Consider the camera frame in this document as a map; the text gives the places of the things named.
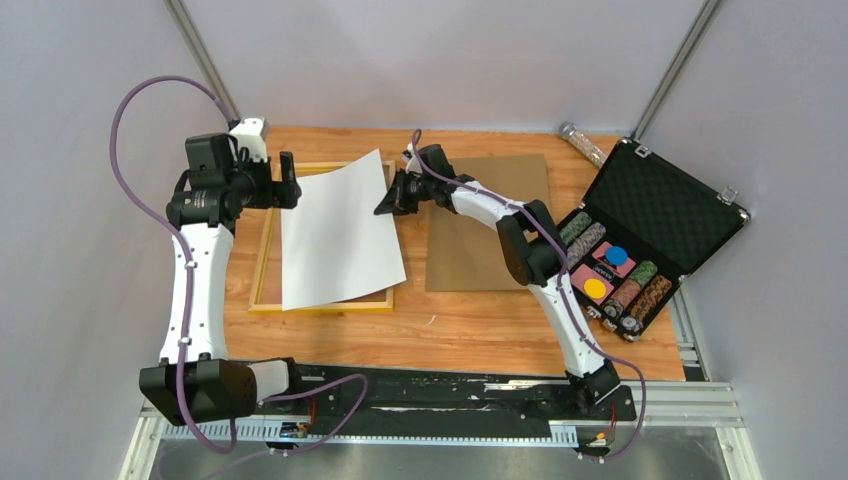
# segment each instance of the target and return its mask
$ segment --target gray wall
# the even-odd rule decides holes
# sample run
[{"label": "gray wall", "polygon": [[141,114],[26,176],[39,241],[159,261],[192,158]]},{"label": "gray wall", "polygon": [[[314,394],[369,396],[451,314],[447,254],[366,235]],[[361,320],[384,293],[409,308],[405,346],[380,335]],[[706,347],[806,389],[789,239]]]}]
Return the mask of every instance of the gray wall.
[{"label": "gray wall", "polygon": [[727,0],[647,143],[750,227],[690,282],[768,480],[844,478],[848,3]]},{"label": "gray wall", "polygon": [[[155,363],[173,278],[168,235],[112,179],[109,123],[139,81],[199,78],[161,2],[2,2],[0,477],[114,478]],[[186,136],[225,128],[206,97],[138,97],[119,153],[160,210]]]},{"label": "gray wall", "polygon": [[185,3],[242,114],[276,125],[629,130],[703,0]]}]

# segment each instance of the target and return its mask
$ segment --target brown cardboard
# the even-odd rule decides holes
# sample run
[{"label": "brown cardboard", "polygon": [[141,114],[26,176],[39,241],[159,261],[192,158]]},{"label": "brown cardboard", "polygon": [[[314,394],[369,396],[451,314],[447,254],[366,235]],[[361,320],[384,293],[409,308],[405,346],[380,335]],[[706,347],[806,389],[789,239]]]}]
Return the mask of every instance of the brown cardboard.
[{"label": "brown cardboard", "polygon": [[[450,159],[457,175],[512,200],[550,206],[543,155]],[[428,292],[521,290],[506,268],[498,234],[473,218],[430,205]]]}]

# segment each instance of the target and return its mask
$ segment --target metal pole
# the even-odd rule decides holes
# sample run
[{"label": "metal pole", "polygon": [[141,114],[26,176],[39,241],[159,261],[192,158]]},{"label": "metal pole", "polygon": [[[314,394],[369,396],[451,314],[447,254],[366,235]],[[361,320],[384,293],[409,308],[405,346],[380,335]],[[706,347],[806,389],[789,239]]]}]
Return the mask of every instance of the metal pole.
[{"label": "metal pole", "polygon": [[200,68],[200,72],[203,74],[206,84],[213,92],[215,92],[216,95],[218,95],[219,98],[221,98],[221,100],[224,101],[228,107],[230,107],[230,110],[236,118],[241,118],[232,97],[230,97],[230,94],[227,92],[227,87],[224,86],[224,81],[221,79],[221,75],[218,73],[218,70],[215,68],[215,64],[212,62],[212,57],[209,56],[209,52],[203,44],[203,39],[200,38],[200,33],[198,33],[197,28],[194,26],[194,22],[191,21],[191,16],[189,15],[183,1],[163,0],[163,2],[165,3],[165,6],[168,7],[168,11],[171,12],[174,24],[183,36],[183,40],[185,40],[186,46],[191,52],[191,55],[194,57],[197,67]]},{"label": "metal pole", "polygon": [[677,50],[674,60],[672,60],[671,65],[668,66],[668,70],[666,70],[662,81],[660,81],[657,90],[654,92],[654,96],[651,97],[648,107],[645,109],[645,112],[642,113],[642,117],[639,119],[636,129],[633,130],[631,137],[633,137],[633,139],[637,142],[642,140],[642,136],[651,126],[651,122],[654,121],[657,111],[663,101],[665,101],[665,98],[668,96],[668,93],[671,91],[674,83],[677,81],[677,77],[680,75],[680,71],[683,69],[686,61],[689,60],[689,57],[695,50],[695,47],[697,47],[698,41],[703,36],[704,31],[706,31],[707,26],[710,24],[710,21],[712,21],[716,8],[721,4],[721,2],[722,0],[706,0],[701,6],[701,11],[699,11],[698,16],[695,17],[692,27],[689,28],[689,33],[687,33],[686,38],[683,39],[683,43]]}]

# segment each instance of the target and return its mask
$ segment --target open case lid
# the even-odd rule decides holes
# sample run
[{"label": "open case lid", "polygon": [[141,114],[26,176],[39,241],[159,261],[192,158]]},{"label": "open case lid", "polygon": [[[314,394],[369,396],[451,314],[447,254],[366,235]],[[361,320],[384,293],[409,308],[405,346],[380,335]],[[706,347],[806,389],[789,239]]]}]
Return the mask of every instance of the open case lid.
[{"label": "open case lid", "polygon": [[583,201],[686,275],[750,218],[739,205],[630,139],[616,144]]}]

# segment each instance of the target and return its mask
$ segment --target wooden table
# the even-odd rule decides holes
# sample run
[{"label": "wooden table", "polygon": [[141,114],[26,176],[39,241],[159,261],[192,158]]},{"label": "wooden table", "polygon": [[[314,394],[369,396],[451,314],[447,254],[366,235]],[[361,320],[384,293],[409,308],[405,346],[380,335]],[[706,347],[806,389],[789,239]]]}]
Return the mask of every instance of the wooden table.
[{"label": "wooden table", "polygon": [[[273,128],[272,158],[294,152],[295,162],[353,161],[374,148],[399,157],[410,130]],[[610,151],[616,137],[594,137]],[[556,135],[425,131],[422,145],[441,143],[451,157],[544,154],[554,219],[580,203],[597,168]],[[225,334],[233,358],[292,356],[299,362],[443,370],[557,374],[564,372],[556,337],[532,294],[426,292],[428,211],[396,219],[408,280],[395,287],[393,313],[252,314],[247,303],[265,212],[245,211],[237,223],[227,271]],[[589,322],[610,354],[638,365],[652,380],[683,380],[668,309],[642,339],[626,343]],[[634,378],[617,367],[622,378]]]}]

